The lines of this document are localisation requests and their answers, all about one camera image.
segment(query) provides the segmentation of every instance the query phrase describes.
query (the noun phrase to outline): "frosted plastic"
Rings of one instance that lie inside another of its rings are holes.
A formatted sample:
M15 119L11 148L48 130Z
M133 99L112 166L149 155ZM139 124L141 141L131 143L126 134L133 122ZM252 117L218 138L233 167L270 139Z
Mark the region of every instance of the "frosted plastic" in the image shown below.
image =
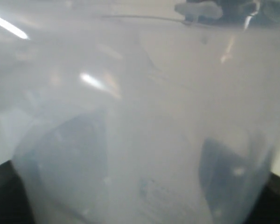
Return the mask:
M245 220L280 145L280 26L177 4L0 0L0 142L37 224Z

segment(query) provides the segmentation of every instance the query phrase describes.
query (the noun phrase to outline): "translucent plastic container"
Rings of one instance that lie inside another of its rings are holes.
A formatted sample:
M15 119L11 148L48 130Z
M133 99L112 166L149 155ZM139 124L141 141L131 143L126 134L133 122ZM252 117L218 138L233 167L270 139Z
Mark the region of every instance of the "translucent plastic container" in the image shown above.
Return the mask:
M37 224L244 222L280 145L280 14L251 4L0 0L0 127Z

